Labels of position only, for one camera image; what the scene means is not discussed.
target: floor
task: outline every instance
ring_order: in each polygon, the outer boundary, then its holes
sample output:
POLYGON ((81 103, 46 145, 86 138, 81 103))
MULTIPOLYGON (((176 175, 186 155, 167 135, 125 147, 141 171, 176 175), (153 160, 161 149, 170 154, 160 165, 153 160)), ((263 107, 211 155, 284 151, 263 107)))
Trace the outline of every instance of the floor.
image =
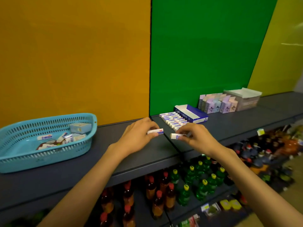
MULTIPOLYGON (((284 165, 293 168, 293 178, 296 182, 287 191, 282 192, 281 196, 300 213, 303 213, 303 155, 288 161, 284 165)), ((263 225, 256 214, 253 213, 236 227, 263 227, 263 225)))

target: green wall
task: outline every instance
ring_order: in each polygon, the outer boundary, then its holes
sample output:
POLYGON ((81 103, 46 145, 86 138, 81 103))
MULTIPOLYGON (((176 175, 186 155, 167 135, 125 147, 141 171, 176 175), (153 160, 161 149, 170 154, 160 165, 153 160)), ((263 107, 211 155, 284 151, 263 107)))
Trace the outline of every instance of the green wall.
POLYGON ((247 87, 277 0, 152 0, 150 115, 247 87))

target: left hand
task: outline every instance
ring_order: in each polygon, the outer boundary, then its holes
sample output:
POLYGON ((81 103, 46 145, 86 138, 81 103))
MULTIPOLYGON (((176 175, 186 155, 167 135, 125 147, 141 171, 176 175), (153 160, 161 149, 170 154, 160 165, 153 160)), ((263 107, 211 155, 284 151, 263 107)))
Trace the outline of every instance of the left hand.
POLYGON ((158 133, 147 134, 149 130, 159 129, 159 126, 150 118, 146 117, 133 122, 127 126, 118 142, 112 144, 114 149, 118 148, 119 153, 123 151, 124 157, 141 150, 151 139, 157 137, 158 133))

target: plastic basket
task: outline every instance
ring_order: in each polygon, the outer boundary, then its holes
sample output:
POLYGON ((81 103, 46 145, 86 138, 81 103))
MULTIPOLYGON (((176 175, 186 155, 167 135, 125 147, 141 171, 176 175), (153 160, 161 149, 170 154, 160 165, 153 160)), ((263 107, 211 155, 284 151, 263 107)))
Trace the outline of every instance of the plastic basket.
POLYGON ((89 150, 96 130, 97 117, 91 113, 32 119, 3 127, 0 129, 0 173, 16 172, 78 157, 89 150), (92 124, 92 130, 85 138, 36 150, 45 142, 37 140, 37 136, 51 133, 57 139, 64 132, 70 134, 69 125, 75 122, 92 124))

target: green bottle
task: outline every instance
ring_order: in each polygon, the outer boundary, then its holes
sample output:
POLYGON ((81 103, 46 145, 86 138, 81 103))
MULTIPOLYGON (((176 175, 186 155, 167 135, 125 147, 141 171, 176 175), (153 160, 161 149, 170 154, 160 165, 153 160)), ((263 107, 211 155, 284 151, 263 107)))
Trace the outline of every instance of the green bottle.
POLYGON ((225 169, 223 167, 220 167, 220 170, 216 172, 217 175, 217 185, 222 185, 224 179, 225 179, 225 169))
POLYGON ((178 203, 181 206, 186 206, 189 201, 189 196, 190 196, 189 186, 185 184, 184 190, 181 191, 178 197, 178 203))
POLYGON ((173 169, 170 176, 171 176, 172 183, 177 184, 179 182, 179 174, 176 169, 173 169))
POLYGON ((217 187, 216 177, 217 176, 215 174, 211 174, 211 177, 209 177, 207 179, 207 182, 208 182, 208 193, 209 194, 214 193, 214 191, 216 190, 216 187, 217 187))
POLYGON ((205 173, 203 162, 199 161, 195 168, 196 179, 199 179, 203 173, 205 173))
POLYGON ((204 159, 204 162, 202 165, 205 173, 207 173, 209 171, 210 164, 211 164, 210 157, 206 157, 206 159, 204 159))
POLYGON ((202 182, 199 183, 198 190, 196 193, 196 198, 200 202, 202 202, 205 199, 207 192, 208 192, 207 181, 203 179, 202 182))
POLYGON ((189 170, 187 171, 187 174, 185 176, 185 183, 188 185, 192 185, 195 179, 195 168, 193 166, 189 167, 189 170))

